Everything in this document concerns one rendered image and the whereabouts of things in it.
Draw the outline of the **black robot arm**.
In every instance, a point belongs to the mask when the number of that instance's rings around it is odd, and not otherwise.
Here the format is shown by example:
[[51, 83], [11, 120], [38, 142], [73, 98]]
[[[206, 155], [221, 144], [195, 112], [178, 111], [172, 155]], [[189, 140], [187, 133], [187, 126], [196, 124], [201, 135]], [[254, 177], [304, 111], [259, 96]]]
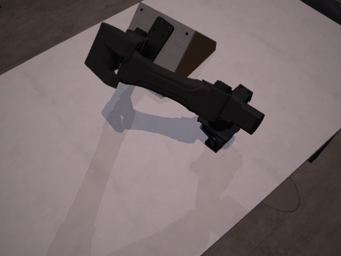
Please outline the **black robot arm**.
[[224, 119], [228, 129], [235, 124], [252, 135], [265, 114], [248, 104], [251, 90], [242, 84], [232, 90], [219, 80], [212, 84], [187, 78], [153, 63], [173, 31], [174, 26], [162, 17], [156, 18], [148, 33], [138, 27], [124, 32], [102, 22], [85, 65], [110, 87], [116, 89], [119, 82], [143, 87], [207, 121]]

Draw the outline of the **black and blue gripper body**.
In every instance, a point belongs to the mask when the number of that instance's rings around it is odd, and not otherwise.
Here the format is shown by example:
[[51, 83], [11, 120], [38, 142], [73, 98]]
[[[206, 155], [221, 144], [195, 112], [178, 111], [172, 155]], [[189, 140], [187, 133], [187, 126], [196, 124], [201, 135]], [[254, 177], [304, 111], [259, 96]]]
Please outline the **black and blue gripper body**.
[[216, 122], [212, 122], [199, 116], [197, 122], [200, 122], [202, 124], [202, 129], [219, 143], [227, 143], [230, 138], [240, 130], [240, 127], [235, 124], [228, 129], [229, 123], [224, 119], [218, 119]]

